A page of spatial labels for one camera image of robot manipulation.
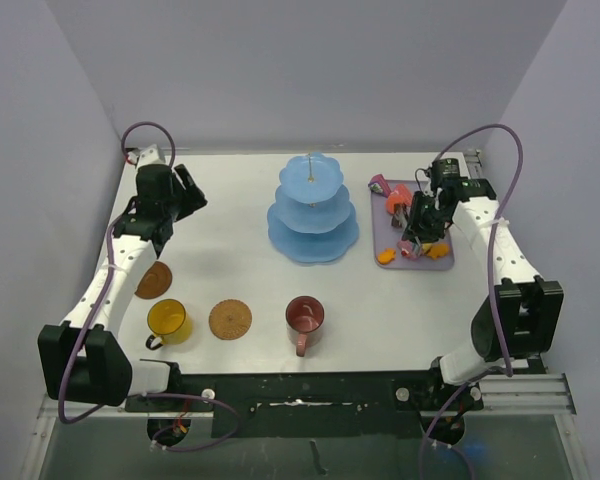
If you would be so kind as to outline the chocolate layered cake slice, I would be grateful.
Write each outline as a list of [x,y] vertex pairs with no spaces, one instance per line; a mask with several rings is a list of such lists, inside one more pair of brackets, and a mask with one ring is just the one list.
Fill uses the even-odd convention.
[[404,203],[395,204],[393,206],[393,214],[391,217],[391,226],[395,229],[404,230],[408,224],[410,207]]

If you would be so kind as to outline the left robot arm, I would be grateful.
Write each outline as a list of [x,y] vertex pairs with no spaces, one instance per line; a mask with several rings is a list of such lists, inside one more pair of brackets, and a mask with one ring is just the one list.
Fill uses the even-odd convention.
[[162,361],[131,360],[118,331],[136,290],[170,240],[174,225],[207,201],[184,165],[154,163],[136,172],[136,194],[105,235],[105,258],[76,306],[37,344],[54,400],[118,406],[147,394],[160,410],[180,405],[184,387]]

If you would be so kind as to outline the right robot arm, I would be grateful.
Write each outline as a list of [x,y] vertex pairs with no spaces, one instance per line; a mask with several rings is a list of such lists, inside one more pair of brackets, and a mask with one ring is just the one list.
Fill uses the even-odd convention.
[[488,289],[471,321],[468,341],[442,356],[441,374],[425,384],[428,402],[446,409],[460,398],[461,384],[486,371],[510,373],[512,360],[548,351],[564,291],[527,260],[487,180],[462,175],[453,158],[434,160],[427,176],[428,190],[412,197],[400,250],[419,258],[455,227],[481,262]]

